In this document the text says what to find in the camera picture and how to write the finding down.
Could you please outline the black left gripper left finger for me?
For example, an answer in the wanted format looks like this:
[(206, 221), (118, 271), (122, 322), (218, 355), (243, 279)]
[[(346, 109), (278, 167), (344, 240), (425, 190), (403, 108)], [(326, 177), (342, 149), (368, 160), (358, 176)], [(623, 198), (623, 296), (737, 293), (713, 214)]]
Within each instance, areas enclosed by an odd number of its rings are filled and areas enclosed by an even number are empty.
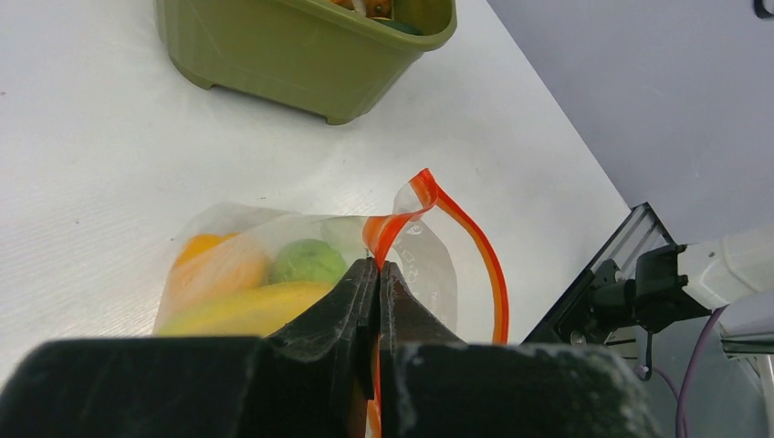
[(1, 393), (4, 437), (362, 437), (379, 272), (360, 259), (259, 337), (49, 341)]

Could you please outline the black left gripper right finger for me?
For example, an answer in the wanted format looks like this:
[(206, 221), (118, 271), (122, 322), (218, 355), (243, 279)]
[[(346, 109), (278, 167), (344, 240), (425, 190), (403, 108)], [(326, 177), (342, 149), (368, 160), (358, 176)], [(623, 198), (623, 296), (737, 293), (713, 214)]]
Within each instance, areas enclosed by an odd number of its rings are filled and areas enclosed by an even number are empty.
[(380, 274), (384, 437), (656, 437), (642, 385), (599, 347), (468, 344)]

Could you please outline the yellow banana toy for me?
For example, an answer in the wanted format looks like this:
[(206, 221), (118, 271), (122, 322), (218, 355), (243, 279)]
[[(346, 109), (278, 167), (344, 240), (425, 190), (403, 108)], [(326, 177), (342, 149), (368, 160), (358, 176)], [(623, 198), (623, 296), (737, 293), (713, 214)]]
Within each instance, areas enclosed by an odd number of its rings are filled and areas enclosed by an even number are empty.
[(286, 282), (214, 298), (170, 317), (157, 336), (268, 336), (332, 290), (320, 282)]

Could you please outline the green lime toy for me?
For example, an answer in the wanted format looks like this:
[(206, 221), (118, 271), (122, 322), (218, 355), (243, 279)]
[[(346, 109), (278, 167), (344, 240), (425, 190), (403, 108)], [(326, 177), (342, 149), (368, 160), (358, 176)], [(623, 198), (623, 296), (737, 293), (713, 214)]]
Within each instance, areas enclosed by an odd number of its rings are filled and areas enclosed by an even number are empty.
[(348, 265), (340, 251), (319, 239), (301, 239), (283, 246), (275, 257), (270, 284), (321, 282), (335, 285)]

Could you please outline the clear zip top bag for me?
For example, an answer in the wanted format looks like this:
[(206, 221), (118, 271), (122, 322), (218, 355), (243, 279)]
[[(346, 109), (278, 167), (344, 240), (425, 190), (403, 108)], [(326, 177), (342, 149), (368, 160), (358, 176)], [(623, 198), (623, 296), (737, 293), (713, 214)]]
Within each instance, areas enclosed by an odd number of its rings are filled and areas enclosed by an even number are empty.
[(454, 329), (457, 290), (491, 294), (491, 340), (508, 340), (497, 254), (478, 224), (428, 170), (386, 215), (299, 214), (221, 203), (182, 234), (162, 292), (156, 336), (270, 335), (332, 289), (358, 259), (396, 263), (423, 304)]

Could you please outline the yellow bell pepper toy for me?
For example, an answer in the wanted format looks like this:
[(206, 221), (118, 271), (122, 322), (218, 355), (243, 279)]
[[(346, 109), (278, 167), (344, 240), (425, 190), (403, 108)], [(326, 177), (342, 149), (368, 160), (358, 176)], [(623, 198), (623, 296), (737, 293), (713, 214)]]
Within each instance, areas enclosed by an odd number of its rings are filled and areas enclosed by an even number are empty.
[(265, 282), (271, 265), (271, 257), (239, 233), (196, 235), (173, 262), (164, 302), (178, 311), (257, 287)]

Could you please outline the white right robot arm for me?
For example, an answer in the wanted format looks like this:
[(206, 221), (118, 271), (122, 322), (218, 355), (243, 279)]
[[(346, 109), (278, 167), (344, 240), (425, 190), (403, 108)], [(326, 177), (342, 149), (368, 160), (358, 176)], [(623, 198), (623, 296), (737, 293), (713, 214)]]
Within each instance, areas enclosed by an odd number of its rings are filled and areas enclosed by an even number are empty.
[(589, 293), (591, 320), (607, 332), (639, 326), (656, 334), (773, 290), (771, 225), (640, 255), (634, 278)]

